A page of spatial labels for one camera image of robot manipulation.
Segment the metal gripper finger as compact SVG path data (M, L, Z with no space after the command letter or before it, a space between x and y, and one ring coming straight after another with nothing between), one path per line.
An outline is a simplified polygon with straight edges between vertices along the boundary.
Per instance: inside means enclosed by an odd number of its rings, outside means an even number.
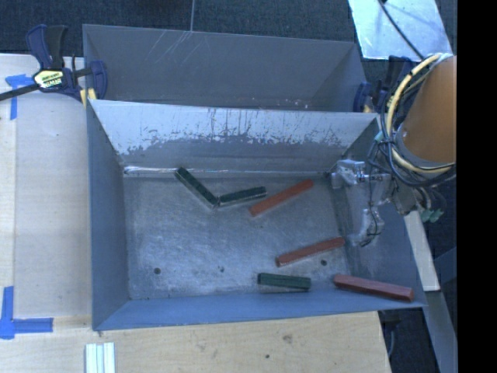
M352 187L367 180L366 163L356 160L339 160L331 172L333 189Z
M354 246L367 246L383 232L383 229L384 221L376 207L359 208L352 213L347 237Z

